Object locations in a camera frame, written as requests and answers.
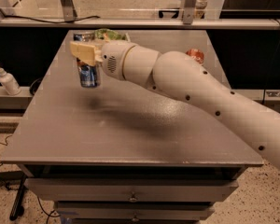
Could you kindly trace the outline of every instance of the bottle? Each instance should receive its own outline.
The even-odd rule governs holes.
[[[16,95],[21,92],[21,88],[17,80],[3,68],[0,68],[0,83],[9,95]]]

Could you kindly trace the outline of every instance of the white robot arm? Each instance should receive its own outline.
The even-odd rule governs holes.
[[[187,54],[111,41],[103,46],[102,59],[107,75],[199,107],[280,170],[280,114],[226,88]]]

